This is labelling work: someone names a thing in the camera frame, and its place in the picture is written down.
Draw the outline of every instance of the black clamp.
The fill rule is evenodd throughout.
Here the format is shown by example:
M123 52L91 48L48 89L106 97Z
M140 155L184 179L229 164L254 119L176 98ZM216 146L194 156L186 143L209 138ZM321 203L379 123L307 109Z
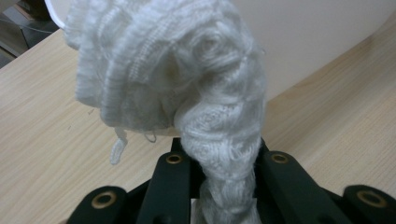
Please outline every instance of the black clamp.
M322 189L291 155L262 147L255 163L257 208L262 223L396 223L396 200L379 189L347 187L343 196ZM205 175L174 138L152 178L126 192L102 187L88 194L68 224L187 224L191 199Z

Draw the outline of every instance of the white string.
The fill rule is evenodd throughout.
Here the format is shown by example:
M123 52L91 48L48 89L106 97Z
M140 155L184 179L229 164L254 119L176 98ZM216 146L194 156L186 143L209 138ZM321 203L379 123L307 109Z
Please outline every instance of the white string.
M112 165L116 165L120 162L121 154L124 151L126 145L128 144L128 140L126 139L126 132L120 127L116 127L115 131L119 139L114 144L113 148L111 148L110 163Z

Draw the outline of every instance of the wooden table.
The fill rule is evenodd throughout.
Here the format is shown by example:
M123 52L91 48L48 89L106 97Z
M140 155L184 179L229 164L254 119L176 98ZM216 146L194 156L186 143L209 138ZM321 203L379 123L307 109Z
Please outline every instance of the wooden table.
M336 193L396 197L396 16L269 102L263 136ZM74 99L77 53L61 31L0 70L0 223L59 223L91 190L149 179L172 138L129 133L121 163L97 109Z

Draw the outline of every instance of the metal grommet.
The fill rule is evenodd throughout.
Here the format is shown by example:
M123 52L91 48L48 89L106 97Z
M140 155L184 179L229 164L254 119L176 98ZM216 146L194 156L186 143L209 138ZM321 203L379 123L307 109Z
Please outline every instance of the metal grommet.
M356 195L362 202L367 203L372 207L385 208L388 206L387 201L381 195L378 195L371 190L360 190Z
M289 159L286 156L279 153L272 155L271 160L273 160L276 163L282 163L282 164L289 162Z
M112 190L108 190L96 195L92 200L92 207L96 209L103 209L109 207L117 200L117 194Z
M166 157L166 162L168 162L169 164L178 164L181 163L182 161L183 161L183 157L177 154L173 154Z

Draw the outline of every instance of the knitted fabric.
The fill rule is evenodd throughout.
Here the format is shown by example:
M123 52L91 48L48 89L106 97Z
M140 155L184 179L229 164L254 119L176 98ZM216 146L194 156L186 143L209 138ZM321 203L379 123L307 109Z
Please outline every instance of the knitted fabric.
M264 113L261 48L229 0L75 0L76 96L125 132L175 127L202 165L196 223L261 223L252 197Z

